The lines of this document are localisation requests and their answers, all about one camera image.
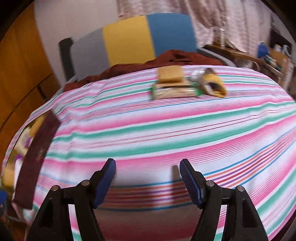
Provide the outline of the white round ball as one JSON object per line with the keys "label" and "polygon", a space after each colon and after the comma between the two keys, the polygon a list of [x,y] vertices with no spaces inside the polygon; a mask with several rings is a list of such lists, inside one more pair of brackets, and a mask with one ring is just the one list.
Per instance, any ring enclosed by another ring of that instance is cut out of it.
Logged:
{"label": "white round ball", "polygon": [[199,83],[203,80],[205,71],[204,70],[194,70],[190,75],[190,81]]}

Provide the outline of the purple snack packet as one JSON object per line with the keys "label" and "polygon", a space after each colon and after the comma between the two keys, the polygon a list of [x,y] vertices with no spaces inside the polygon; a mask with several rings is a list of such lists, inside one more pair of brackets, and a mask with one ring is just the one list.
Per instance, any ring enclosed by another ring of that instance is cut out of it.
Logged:
{"label": "purple snack packet", "polygon": [[15,162],[18,159],[23,159],[26,156],[27,151],[32,143],[33,138],[31,136],[24,136],[19,138],[14,146],[14,150],[16,151]]}

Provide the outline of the striped pink green bedsheet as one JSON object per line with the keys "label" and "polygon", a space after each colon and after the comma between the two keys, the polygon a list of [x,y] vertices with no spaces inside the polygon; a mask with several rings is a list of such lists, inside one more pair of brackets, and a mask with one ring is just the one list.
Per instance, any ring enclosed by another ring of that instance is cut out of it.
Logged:
{"label": "striped pink green bedsheet", "polygon": [[53,97],[60,120],[37,180],[30,225],[53,185],[77,185],[116,161],[95,215],[106,240],[189,240],[201,211],[179,173],[188,159],[221,187],[243,186],[269,239],[295,212],[295,101],[254,70],[215,66],[227,95],[153,100],[155,69],[92,82]]}

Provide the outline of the gold metal tin box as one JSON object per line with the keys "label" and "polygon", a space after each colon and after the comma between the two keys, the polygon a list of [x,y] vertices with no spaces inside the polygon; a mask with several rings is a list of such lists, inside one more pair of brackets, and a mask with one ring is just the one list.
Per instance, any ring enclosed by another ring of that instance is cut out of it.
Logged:
{"label": "gold metal tin box", "polygon": [[13,150],[1,174],[1,186],[12,197],[13,202],[21,208],[29,210],[33,208],[38,176],[60,124],[55,114],[48,111],[25,126],[16,141],[24,136],[31,136],[33,140],[26,156],[16,162],[14,150],[16,143],[13,145]]}

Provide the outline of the green cracker packet on bed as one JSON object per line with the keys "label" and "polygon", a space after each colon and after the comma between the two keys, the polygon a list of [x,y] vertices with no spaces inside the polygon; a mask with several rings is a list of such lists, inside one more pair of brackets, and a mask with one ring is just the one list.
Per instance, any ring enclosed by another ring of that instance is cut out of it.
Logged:
{"label": "green cracker packet on bed", "polygon": [[198,97],[203,94],[195,83],[188,80],[175,83],[156,83],[151,88],[153,100],[183,97]]}

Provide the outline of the small yellow sponge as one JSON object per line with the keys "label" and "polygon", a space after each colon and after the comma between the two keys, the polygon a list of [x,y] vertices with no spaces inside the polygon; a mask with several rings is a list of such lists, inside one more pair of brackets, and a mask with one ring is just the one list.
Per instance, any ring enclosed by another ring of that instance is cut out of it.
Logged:
{"label": "small yellow sponge", "polygon": [[178,83],[184,80],[181,66],[171,65],[158,68],[159,83]]}

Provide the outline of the dark red blanket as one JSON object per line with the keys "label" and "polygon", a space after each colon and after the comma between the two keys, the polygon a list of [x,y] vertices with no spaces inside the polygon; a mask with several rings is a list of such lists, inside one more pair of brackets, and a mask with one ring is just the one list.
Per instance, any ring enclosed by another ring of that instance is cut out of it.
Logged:
{"label": "dark red blanket", "polygon": [[168,50],[165,53],[160,54],[151,61],[145,63],[133,63],[133,64],[116,64],[106,69],[99,75],[89,75],[84,79],[76,82],[67,83],[63,89],[63,92],[80,88],[91,82],[97,82],[99,80],[109,79],[112,77],[121,76],[128,73],[137,71],[158,68],[170,65],[224,65],[221,60],[206,57],[202,54],[195,52],[184,52],[181,50]]}

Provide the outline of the wooden wardrobe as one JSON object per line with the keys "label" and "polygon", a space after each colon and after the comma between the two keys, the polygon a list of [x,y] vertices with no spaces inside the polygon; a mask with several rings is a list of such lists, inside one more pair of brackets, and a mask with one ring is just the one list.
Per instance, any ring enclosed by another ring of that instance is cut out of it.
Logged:
{"label": "wooden wardrobe", "polygon": [[30,114],[60,88],[30,4],[1,40],[1,159]]}

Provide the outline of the wooden side desk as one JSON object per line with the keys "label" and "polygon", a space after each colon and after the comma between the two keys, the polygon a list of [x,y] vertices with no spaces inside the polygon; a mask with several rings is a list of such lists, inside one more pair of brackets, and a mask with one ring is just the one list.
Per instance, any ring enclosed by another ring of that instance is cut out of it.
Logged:
{"label": "wooden side desk", "polygon": [[241,52],[228,47],[221,47],[219,45],[206,45],[205,49],[231,60],[237,67],[245,67],[263,73],[277,83],[280,83],[285,79],[285,75],[283,73],[268,65],[264,60],[254,57],[249,53]]}

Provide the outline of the grey yellow blue headboard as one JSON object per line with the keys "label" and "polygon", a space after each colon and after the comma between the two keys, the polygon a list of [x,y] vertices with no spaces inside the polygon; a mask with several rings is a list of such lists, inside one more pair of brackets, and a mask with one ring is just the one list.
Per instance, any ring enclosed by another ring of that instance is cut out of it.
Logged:
{"label": "grey yellow blue headboard", "polygon": [[145,63],[168,50],[197,51],[188,15],[161,13],[118,21],[74,42],[70,54],[82,80],[116,64]]}

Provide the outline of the pink patterned curtain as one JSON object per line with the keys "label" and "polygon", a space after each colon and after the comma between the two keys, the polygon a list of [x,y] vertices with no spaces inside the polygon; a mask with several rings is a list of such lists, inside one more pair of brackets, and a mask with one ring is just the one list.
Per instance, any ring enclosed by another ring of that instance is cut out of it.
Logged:
{"label": "pink patterned curtain", "polygon": [[154,13],[189,15],[199,47],[223,41],[238,51],[257,54],[267,42],[271,10],[262,1],[117,1],[118,18]]}

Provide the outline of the black bed post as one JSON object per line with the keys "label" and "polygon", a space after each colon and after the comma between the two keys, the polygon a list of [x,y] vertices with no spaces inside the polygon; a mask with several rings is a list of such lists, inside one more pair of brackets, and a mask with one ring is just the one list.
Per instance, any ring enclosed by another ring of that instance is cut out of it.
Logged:
{"label": "black bed post", "polygon": [[70,80],[75,75],[70,55],[70,48],[72,45],[72,38],[65,38],[58,44],[66,81]]}

